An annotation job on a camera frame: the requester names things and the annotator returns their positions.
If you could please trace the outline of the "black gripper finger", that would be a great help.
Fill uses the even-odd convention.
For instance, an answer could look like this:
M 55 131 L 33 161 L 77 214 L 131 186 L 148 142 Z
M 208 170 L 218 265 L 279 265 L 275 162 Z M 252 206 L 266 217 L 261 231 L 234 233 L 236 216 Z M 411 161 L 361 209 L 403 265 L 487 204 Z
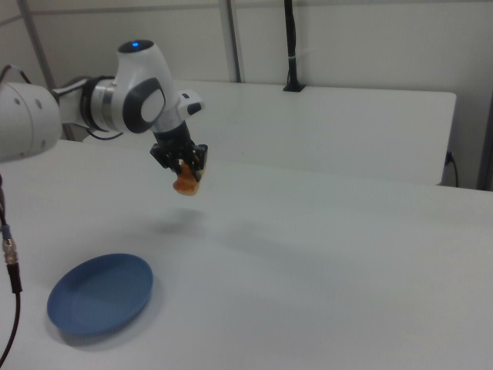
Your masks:
M 163 168 L 170 169 L 176 174 L 182 172 L 180 158 L 173 148 L 155 143 L 150 150 L 150 154 Z
M 189 148 L 186 163 L 196 182 L 200 182 L 203 177 L 206 169 L 207 155 L 208 146 L 206 144 L 193 144 Z

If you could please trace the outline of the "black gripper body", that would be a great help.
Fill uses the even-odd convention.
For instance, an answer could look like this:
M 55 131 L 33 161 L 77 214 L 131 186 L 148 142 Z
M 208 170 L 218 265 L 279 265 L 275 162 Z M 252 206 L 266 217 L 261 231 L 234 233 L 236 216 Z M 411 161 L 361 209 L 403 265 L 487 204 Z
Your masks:
M 186 121 L 182 121 L 176 128 L 160 133 L 154 133 L 157 147 L 153 149 L 153 156 L 158 159 L 170 155 L 172 159 L 188 157 L 193 145 Z

